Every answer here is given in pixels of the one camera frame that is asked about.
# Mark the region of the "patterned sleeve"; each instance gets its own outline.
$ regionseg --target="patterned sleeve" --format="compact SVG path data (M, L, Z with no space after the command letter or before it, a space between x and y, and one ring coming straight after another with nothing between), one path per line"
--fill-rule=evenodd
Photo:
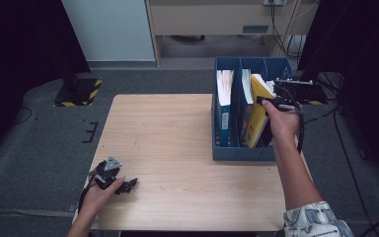
M315 202L284 213L285 236L353 236L345 222L337 220L327 202Z

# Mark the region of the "power outlet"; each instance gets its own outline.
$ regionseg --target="power outlet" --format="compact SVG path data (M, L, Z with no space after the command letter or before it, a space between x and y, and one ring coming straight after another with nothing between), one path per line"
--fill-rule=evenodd
M287 0L264 0L264 6L270 6L271 2L274 6L285 6Z

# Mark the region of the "white wall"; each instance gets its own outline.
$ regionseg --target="white wall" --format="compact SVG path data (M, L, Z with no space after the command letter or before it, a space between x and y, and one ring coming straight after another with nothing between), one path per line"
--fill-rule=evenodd
M62 0L88 61L155 61L144 0Z

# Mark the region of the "yellow and black tape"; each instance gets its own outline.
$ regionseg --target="yellow and black tape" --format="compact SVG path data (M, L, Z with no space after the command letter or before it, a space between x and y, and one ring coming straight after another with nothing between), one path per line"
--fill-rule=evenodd
M55 102L54 105L56 107L76 107L76 106L90 106L94 102L95 97L98 94L98 90L100 89L101 83L103 80L98 79L95 81L95 84L93 85L92 90L90 90L89 97L87 96L88 100L81 101L81 102L75 102L73 100L67 99L66 101L61 102Z
M306 100L303 100L303 101L299 101L299 103L302 105L321 106L321 105L327 104L328 102L327 101L306 101Z

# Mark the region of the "person's right hand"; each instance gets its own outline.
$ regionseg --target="person's right hand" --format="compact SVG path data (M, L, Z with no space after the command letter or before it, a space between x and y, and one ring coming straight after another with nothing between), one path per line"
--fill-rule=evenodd
M270 129L276 142L295 142L295 134L300 118L295 111L281 112L271 102L263 100L263 107L268 113Z

